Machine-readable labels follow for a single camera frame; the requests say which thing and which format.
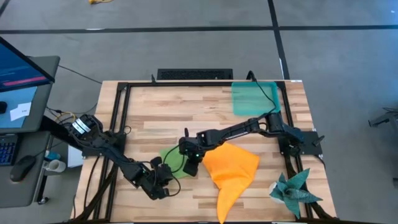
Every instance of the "butcher block tabletop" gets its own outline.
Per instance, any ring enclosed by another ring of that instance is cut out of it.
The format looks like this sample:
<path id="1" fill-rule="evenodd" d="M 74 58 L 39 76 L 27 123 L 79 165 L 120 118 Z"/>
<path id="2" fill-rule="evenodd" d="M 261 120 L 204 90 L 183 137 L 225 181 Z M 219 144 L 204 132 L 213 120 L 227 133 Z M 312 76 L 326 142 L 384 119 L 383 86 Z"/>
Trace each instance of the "butcher block tabletop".
<path id="1" fill-rule="evenodd" d="M 106 81 L 101 87 L 95 116 L 103 123 L 104 131 L 109 128 L 111 122 L 118 82 Z M 285 85 L 294 126 L 303 131 L 311 131 L 314 126 L 303 83 L 287 80 Z M 121 117 L 124 92 L 119 104 L 118 122 Z M 287 122 L 280 91 L 279 101 L 282 116 Z M 126 125 L 132 130 L 127 135 L 124 153 L 137 161 L 149 161 L 159 156 L 161 149 L 176 146 L 179 138 L 184 135 L 184 128 L 188 128 L 191 136 L 196 136 L 199 131 L 227 128 L 248 118 L 250 116 L 233 114 L 230 86 L 132 87 L 126 120 Z M 273 202 L 269 196 L 271 183 L 275 182 L 281 173 L 287 176 L 277 139 L 248 134 L 228 142 L 258 155 L 260 162 L 254 181 L 237 199 L 226 221 L 294 221 L 293 213 L 284 204 Z M 336 216 L 323 164 L 315 156 L 301 156 L 301 158 L 303 168 L 310 168 L 307 179 L 309 191 L 323 199 L 319 204 L 329 215 Z M 83 211 L 88 178 L 95 159 L 96 157 L 86 158 L 81 170 L 75 198 L 77 215 Z M 98 189 L 102 163 L 101 157 L 93 171 L 87 203 Z M 182 189 L 177 196 L 151 200 L 142 189 L 135 189 L 124 179 L 119 170 L 111 222 L 217 222 L 218 189 L 204 165 L 199 165 L 196 177 L 185 177 L 179 181 Z M 167 188 L 171 194 L 175 193 L 178 184 L 173 180 Z M 100 218 L 105 216 L 107 196 L 108 192 L 105 193 L 101 204 Z M 305 217 L 304 206 L 301 205 L 300 208 L 302 216 Z"/>

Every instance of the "white cup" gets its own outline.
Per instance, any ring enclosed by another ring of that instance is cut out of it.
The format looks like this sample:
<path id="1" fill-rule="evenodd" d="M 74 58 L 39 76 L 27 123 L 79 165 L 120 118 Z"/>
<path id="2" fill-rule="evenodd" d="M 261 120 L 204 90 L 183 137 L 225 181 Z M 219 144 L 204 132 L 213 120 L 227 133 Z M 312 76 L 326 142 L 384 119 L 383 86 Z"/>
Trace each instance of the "white cup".
<path id="1" fill-rule="evenodd" d="M 63 172 L 66 168 L 67 168 L 66 163 L 54 159 L 48 164 L 48 166 L 45 169 L 47 171 L 52 171 L 52 172 Z"/>

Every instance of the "paper succulent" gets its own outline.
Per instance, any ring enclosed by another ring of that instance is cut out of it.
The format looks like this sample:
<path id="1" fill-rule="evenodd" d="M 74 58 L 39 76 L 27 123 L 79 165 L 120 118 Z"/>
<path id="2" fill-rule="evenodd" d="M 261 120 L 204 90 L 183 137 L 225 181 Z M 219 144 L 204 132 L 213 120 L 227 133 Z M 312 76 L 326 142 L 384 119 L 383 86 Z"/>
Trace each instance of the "paper succulent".
<path id="1" fill-rule="evenodd" d="M 276 187 L 273 189 L 271 194 L 269 194 L 271 197 L 284 201 L 286 207 L 293 212 L 297 218 L 300 218 L 299 202 L 311 203 L 322 200 L 306 190 L 300 190 L 309 173 L 310 169 L 306 169 L 299 172 L 288 181 L 285 180 L 285 176 L 282 173 L 279 180 L 276 182 Z"/>

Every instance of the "computer monitor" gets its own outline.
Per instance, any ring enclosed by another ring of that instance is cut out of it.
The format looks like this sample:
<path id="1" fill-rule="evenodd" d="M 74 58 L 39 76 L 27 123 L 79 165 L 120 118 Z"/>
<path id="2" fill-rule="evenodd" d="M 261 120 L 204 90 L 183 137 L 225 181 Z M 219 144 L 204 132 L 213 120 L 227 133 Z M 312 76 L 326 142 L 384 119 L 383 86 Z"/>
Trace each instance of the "computer monitor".
<path id="1" fill-rule="evenodd" d="M 54 81 L 54 77 L 0 37 L 0 92 Z"/>

